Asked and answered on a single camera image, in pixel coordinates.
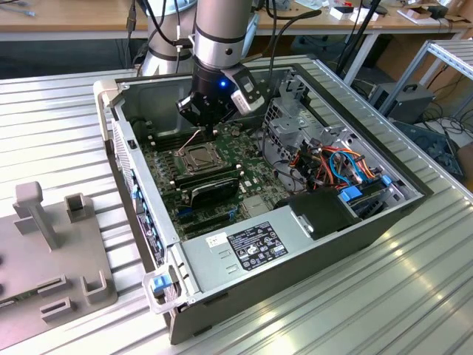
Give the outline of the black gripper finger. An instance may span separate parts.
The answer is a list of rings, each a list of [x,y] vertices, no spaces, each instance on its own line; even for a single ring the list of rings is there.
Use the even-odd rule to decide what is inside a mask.
[[[221,123],[225,123],[228,119],[235,115],[237,108],[232,101],[215,101],[212,104],[211,113],[211,138],[216,139],[215,127]]]
[[[200,93],[191,93],[176,102],[178,112],[206,138],[213,136],[213,111],[210,101]]]

